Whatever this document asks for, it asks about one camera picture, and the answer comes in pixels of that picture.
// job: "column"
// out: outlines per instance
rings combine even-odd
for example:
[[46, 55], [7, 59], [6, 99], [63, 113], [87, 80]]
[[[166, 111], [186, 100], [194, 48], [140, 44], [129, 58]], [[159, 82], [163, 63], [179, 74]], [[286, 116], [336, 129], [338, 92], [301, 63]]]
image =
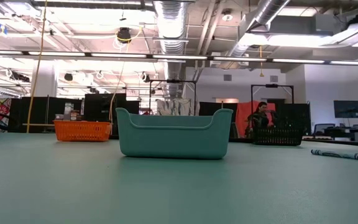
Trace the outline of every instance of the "column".
[[[34, 86], [35, 75], [37, 73], [37, 64], [38, 61], [34, 60], [31, 87]], [[49, 95], [51, 97], [56, 97], [58, 79], [59, 79], [58, 63], [49, 60], [41, 61], [39, 72], [38, 72], [37, 86], [35, 87], [34, 96]]]

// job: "table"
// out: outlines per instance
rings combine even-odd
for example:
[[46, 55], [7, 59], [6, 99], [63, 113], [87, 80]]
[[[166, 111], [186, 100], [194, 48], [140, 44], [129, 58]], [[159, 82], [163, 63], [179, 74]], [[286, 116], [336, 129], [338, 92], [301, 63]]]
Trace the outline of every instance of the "table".
[[358, 223], [358, 161], [310, 149], [358, 152], [230, 143], [220, 161], [140, 159], [118, 141], [4, 133], [0, 223]]

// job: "white wall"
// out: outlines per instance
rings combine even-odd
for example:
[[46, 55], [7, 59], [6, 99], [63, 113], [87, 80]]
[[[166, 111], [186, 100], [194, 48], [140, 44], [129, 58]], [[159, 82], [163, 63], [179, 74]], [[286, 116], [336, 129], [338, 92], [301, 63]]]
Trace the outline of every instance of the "white wall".
[[[334, 100], [358, 100], [358, 67], [304, 65], [306, 100], [310, 102], [312, 126], [318, 123], [345, 123], [335, 118]], [[350, 125], [358, 119], [349, 119]]]
[[[194, 68], [186, 68], [186, 79], [193, 77]], [[231, 82], [223, 81], [223, 75], [232, 75]], [[279, 69], [263, 70], [264, 77], [260, 77], [260, 69], [250, 72], [248, 69], [223, 70], [220, 68], [205, 68], [197, 83], [197, 99], [202, 102], [215, 102], [215, 98], [237, 98], [240, 102], [251, 100], [250, 86], [255, 84], [270, 83], [270, 76], [277, 75], [278, 83], [285, 84], [285, 74]], [[288, 93], [283, 89], [261, 88], [255, 95], [254, 100], [262, 98], [285, 99]], [[193, 92], [186, 90], [186, 98], [193, 98]]]
[[[290, 70], [285, 75], [285, 79], [287, 85], [293, 85], [295, 103], [306, 103], [305, 66], [299, 65]], [[287, 102], [291, 103], [291, 100], [291, 96], [287, 96]]]

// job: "wall vent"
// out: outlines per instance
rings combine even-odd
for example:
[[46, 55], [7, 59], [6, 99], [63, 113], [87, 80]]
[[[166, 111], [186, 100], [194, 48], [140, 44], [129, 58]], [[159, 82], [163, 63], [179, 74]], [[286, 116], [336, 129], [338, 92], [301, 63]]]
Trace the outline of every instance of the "wall vent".
[[231, 81], [231, 75], [223, 75], [223, 81]]
[[271, 83], [278, 83], [278, 76], [277, 75], [271, 75], [270, 76], [270, 82]]

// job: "teal plastic bin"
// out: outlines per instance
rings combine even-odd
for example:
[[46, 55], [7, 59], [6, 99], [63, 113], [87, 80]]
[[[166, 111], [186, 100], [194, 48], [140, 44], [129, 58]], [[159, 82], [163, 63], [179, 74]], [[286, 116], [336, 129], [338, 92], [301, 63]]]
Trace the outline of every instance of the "teal plastic bin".
[[117, 108], [121, 152], [132, 157], [221, 159], [233, 110], [213, 116], [146, 116]]

